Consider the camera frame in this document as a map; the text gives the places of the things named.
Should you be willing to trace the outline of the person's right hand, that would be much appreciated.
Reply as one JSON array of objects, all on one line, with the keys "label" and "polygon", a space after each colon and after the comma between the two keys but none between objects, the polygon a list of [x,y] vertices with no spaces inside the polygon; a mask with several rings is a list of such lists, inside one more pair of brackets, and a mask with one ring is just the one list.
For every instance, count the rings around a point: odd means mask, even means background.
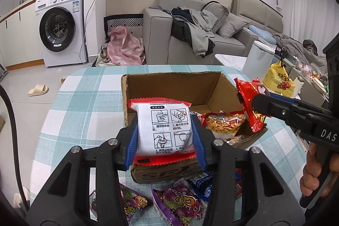
[{"label": "person's right hand", "polygon": [[[309,144],[309,149],[307,152],[307,158],[306,158],[306,165],[303,168],[303,176],[300,179],[300,191],[302,192],[302,195],[310,196],[313,191],[315,191],[318,186],[320,185],[320,182],[318,180],[318,177],[321,174],[322,166],[321,163],[318,162],[316,153],[318,150],[318,146],[315,143]],[[337,178],[338,178],[338,172],[339,172],[339,157],[338,154],[335,153],[332,156],[332,159],[330,160],[329,164],[330,170],[334,172],[334,175],[330,182],[328,183],[327,187],[324,189],[324,191],[321,194],[321,197],[325,198],[330,193],[333,185],[335,184]]]}]

